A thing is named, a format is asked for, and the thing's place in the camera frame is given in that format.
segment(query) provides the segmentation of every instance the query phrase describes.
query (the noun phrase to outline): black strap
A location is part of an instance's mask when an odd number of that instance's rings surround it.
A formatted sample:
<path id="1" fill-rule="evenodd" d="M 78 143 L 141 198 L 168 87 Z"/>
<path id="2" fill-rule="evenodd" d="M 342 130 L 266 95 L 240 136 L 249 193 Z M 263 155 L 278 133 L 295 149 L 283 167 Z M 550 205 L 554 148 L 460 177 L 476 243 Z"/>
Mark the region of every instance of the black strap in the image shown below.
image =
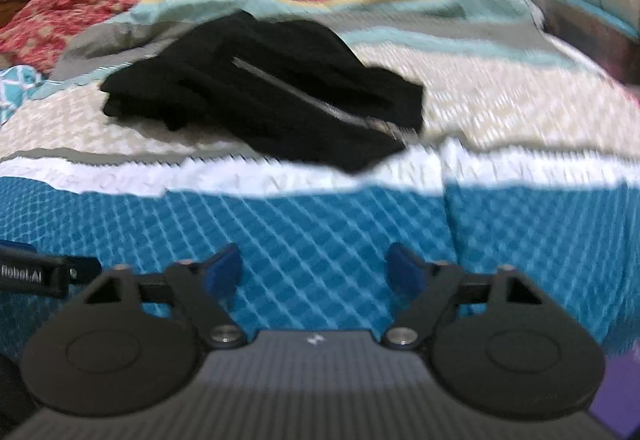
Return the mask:
<path id="1" fill-rule="evenodd" d="M 64 298 L 70 284 L 86 284 L 101 272 L 97 258 L 49 256 L 0 245 L 0 290 Z"/>
<path id="2" fill-rule="evenodd" d="M 7 357 L 0 355 L 0 430 L 9 432 L 36 412 L 20 369 Z"/>

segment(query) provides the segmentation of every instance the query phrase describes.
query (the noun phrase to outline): logo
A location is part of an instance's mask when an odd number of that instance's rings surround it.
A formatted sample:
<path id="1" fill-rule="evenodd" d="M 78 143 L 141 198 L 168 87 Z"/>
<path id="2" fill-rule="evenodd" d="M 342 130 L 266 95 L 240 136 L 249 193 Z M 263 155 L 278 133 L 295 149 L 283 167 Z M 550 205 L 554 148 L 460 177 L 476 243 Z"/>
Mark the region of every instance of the logo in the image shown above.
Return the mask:
<path id="1" fill-rule="evenodd" d="M 16 281 L 28 281 L 30 283 L 42 284 L 42 273 L 39 270 L 29 270 L 28 268 L 15 268 L 5 264 L 0 264 L 0 276 Z"/>
<path id="2" fill-rule="evenodd" d="M 320 334 L 313 334 L 312 337 L 306 338 L 306 342 L 312 344 L 313 346 L 318 346 L 318 344 L 324 343 L 325 341 L 326 339 Z"/>

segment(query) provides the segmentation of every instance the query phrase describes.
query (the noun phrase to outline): metal screw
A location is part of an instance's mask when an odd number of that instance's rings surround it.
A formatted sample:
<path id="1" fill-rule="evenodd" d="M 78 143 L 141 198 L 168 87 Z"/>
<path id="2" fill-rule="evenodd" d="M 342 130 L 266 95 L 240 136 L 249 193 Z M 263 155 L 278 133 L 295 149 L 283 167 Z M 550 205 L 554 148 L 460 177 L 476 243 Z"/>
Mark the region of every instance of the metal screw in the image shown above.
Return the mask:
<path id="1" fill-rule="evenodd" d="M 413 344 L 418 340 L 418 332 L 416 332 L 412 328 L 391 328 L 391 330 L 386 333 L 386 339 L 391 344 L 408 346 L 409 344 Z"/>
<path id="2" fill-rule="evenodd" d="M 210 337 L 217 343 L 232 343 L 242 337 L 242 332 L 235 325 L 220 325 L 213 328 Z"/>

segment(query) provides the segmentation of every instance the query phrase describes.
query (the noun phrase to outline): blue gripper pad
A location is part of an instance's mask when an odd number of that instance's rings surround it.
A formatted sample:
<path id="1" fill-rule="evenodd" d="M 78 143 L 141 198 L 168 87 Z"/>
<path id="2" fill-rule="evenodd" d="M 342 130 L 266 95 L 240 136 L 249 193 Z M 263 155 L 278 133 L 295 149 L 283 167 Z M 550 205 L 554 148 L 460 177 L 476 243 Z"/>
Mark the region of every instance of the blue gripper pad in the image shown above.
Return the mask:
<path id="1" fill-rule="evenodd" d="M 204 262 L 203 289 L 216 299 L 230 297 L 242 278 L 242 256 L 235 243 L 223 247 Z"/>
<path id="2" fill-rule="evenodd" d="M 386 282 L 397 295 L 414 299 L 427 285 L 425 263 L 402 243 L 394 243 L 386 253 Z"/>

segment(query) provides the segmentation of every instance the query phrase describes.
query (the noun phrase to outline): teal fabric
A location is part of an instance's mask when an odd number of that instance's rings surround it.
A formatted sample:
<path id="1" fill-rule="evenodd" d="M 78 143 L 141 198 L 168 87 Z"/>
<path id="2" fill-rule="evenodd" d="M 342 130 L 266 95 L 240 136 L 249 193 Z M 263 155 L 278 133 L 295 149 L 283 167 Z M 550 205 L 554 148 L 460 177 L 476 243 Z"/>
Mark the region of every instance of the teal fabric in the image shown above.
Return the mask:
<path id="1" fill-rule="evenodd" d="M 638 33 L 638 30 L 636 30 L 634 27 L 622 21 L 621 19 L 618 19 L 617 17 L 613 16 L 609 12 L 606 12 L 601 8 L 598 8 L 597 6 L 592 5 L 591 3 L 587 3 L 584 0 L 557 0 L 557 1 L 561 1 L 570 6 L 574 6 L 575 8 L 579 8 L 580 10 L 586 12 L 587 14 L 590 14 L 593 17 L 596 17 L 597 19 L 601 20 L 601 22 L 609 25 L 614 30 L 617 30 L 618 32 L 622 33 L 627 37 L 630 37 L 632 39 L 640 38 L 640 33 Z"/>
<path id="2" fill-rule="evenodd" d="M 430 16 L 464 19 L 468 22 L 494 22 L 510 24 L 522 20 L 532 20 L 529 7 L 520 0 L 377 0 L 372 3 L 344 2 L 325 6 L 318 3 L 296 3 L 283 0 L 155 0 L 142 1 L 128 12 L 115 16 L 105 23 L 125 23 L 150 25 L 160 22 L 192 22 L 204 23 L 212 19 L 228 16 L 238 10 L 249 12 L 257 18 L 265 18 L 281 14 L 304 16 L 305 14 L 323 14 L 329 12 L 419 12 Z M 457 43 L 443 38 L 420 38 L 420 35 L 397 30 L 375 28 L 367 35 L 353 35 L 352 41 L 358 37 L 361 42 L 395 41 L 400 44 L 414 46 L 425 51 L 455 51 L 462 53 L 503 57 L 532 64 L 549 64 L 569 66 L 569 61 L 541 55 L 540 52 L 521 52 L 499 48 L 490 42 L 476 44 L 473 42 Z M 34 94 L 34 99 L 45 99 L 56 91 L 73 85 L 88 84 L 91 81 L 103 80 L 112 72 L 121 68 L 98 68 L 89 74 L 68 81 L 47 81 Z"/>
<path id="3" fill-rule="evenodd" d="M 278 14 L 322 14 L 325 12 L 422 12 L 431 16 L 469 21 L 510 22 L 531 19 L 528 6 L 520 0 L 397 0 L 373 3 L 344 2 L 327 7 L 322 3 L 283 0 L 157 0 L 142 1 L 128 12 L 106 23 L 151 24 L 163 21 L 204 23 L 244 10 L 263 18 Z"/>
<path id="4" fill-rule="evenodd" d="M 33 67 L 18 65 L 0 70 L 0 126 L 2 126 L 25 100 L 33 98 L 44 83 L 42 75 Z"/>
<path id="5" fill-rule="evenodd" d="M 538 66 L 578 67 L 577 63 L 568 57 L 543 51 L 517 50 L 494 41 L 481 39 L 448 39 L 417 32 L 406 32 L 405 30 L 390 27 L 354 30 L 338 35 L 347 45 L 390 42 L 409 46 L 424 52 L 445 52 L 492 58 L 497 57 Z"/>

